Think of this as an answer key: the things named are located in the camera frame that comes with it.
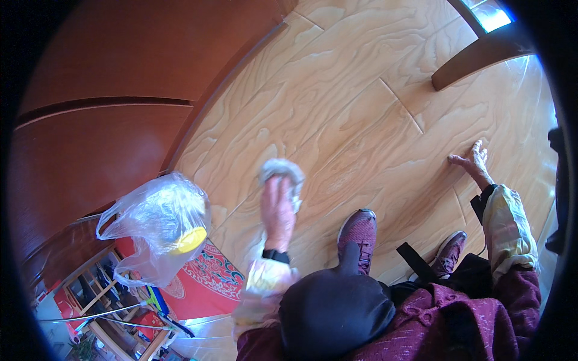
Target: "rag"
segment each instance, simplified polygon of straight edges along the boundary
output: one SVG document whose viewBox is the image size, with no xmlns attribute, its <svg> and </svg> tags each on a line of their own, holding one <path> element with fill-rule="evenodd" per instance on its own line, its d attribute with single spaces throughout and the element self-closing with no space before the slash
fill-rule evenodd
<svg viewBox="0 0 578 361">
<path fill-rule="evenodd" d="M 302 200 L 299 199 L 301 187 L 305 181 L 305 175 L 299 166 L 287 159 L 272 158 L 263 163 L 261 166 L 261 173 L 259 174 L 259 185 L 263 186 L 267 179 L 272 176 L 280 175 L 287 176 L 291 179 L 291 186 L 289 187 L 289 198 L 293 204 L 293 213 L 299 211 Z"/>
</svg>

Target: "hand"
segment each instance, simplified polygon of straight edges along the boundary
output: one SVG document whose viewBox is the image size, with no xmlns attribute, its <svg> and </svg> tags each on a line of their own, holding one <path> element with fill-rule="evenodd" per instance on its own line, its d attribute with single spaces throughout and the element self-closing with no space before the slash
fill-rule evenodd
<svg viewBox="0 0 578 361">
<path fill-rule="evenodd" d="M 474 143 L 467 158 L 462 158 L 459 155 L 452 154 L 447 157 L 447 160 L 451 164 L 462 166 L 483 191 L 490 184 L 494 184 L 494 180 L 490 177 L 488 170 L 486 169 L 488 150 L 484 148 L 480 151 L 480 147 L 481 140 L 478 140 Z"/>
<path fill-rule="evenodd" d="M 284 253 L 289 247 L 296 220 L 293 204 L 289 200 L 290 182 L 288 177 L 280 179 L 279 176 L 265 182 L 261 196 L 261 219 L 267 231 L 266 250 Z"/>
</svg>

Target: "purple sneaker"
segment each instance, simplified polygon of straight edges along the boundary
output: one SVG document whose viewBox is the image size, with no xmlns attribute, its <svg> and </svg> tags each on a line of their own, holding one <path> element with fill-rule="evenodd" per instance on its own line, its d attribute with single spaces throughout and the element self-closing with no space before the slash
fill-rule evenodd
<svg viewBox="0 0 578 361">
<path fill-rule="evenodd" d="M 377 221 L 375 213 L 369 209 L 359 209 L 349 215 L 337 235 L 337 255 L 341 254 L 349 241 L 357 243 L 360 248 L 359 271 L 369 275 L 371 258 L 375 239 L 377 237 Z"/>
<path fill-rule="evenodd" d="M 468 235 L 459 230 L 452 233 L 439 247 L 438 254 L 430 264 L 432 270 L 439 278 L 447 278 L 458 263 L 458 259 L 466 245 Z"/>
</svg>

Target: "clear plastic bag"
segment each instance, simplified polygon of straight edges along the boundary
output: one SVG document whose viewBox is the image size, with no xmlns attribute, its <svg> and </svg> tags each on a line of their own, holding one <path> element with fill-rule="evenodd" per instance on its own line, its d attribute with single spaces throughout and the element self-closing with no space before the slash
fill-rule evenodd
<svg viewBox="0 0 578 361">
<path fill-rule="evenodd" d="M 118 217 L 99 234 L 101 227 Z M 211 224 L 205 191 L 179 172 L 153 179 L 120 198 L 97 226 L 101 240 L 131 237 L 135 254 L 120 261 L 114 278 L 125 286 L 166 287 L 184 264 L 196 258 Z M 137 272 L 140 280 L 121 274 Z"/>
</svg>

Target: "purple jacket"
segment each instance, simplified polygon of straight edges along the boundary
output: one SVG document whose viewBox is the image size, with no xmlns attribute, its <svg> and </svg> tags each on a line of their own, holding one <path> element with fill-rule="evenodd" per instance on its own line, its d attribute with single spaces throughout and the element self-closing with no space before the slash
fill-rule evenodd
<svg viewBox="0 0 578 361">
<path fill-rule="evenodd" d="M 494 288 L 494 298 L 471 300 L 450 288 L 430 284 L 415 291 L 400 307 L 385 334 L 354 350 L 343 360 L 432 360 L 446 357 L 444 317 L 440 309 L 458 303 L 475 317 L 480 331 L 476 359 L 515 360 L 538 325 L 538 276 L 512 267 Z M 237 342 L 238 361 L 284 360 L 278 327 L 253 329 Z"/>
</svg>

